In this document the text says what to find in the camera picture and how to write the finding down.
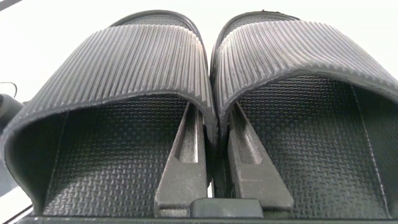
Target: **black object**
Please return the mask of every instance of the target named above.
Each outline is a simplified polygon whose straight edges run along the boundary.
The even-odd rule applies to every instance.
[[[2,136],[36,216],[187,217],[207,196],[218,131],[195,26],[131,18],[87,38]]]
[[[292,218],[397,218],[398,81],[328,25],[238,18],[211,62],[236,197],[283,210],[289,190]]]
[[[264,218],[257,199],[202,198],[192,202],[190,218]]]
[[[3,128],[22,109],[22,103],[7,94],[0,94],[0,134]]]

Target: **white surface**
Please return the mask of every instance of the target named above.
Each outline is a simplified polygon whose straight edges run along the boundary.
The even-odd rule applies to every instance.
[[[29,207],[30,198],[20,187],[16,187],[0,197],[0,223],[4,223]]]
[[[265,9],[324,22],[398,77],[397,1],[23,0],[0,12],[0,80],[17,83],[17,99],[27,101],[91,33],[149,9],[188,16],[199,28],[208,55],[224,24],[243,12]]]
[[[7,224],[14,224],[17,223],[19,220],[21,220],[22,218],[24,218],[25,216],[29,215],[30,213],[33,212],[33,207],[31,207],[30,209],[22,212],[20,215],[18,215],[17,217],[15,217],[13,220],[11,220],[9,223]]]

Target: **rubber sandal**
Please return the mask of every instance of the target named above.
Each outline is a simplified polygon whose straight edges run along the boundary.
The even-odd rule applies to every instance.
[[[397,218],[398,81],[335,28],[275,14],[233,19],[213,52],[233,197],[264,216]]]
[[[207,197],[218,130],[192,27],[147,11],[94,33],[9,123],[1,148],[35,216],[184,217]]]

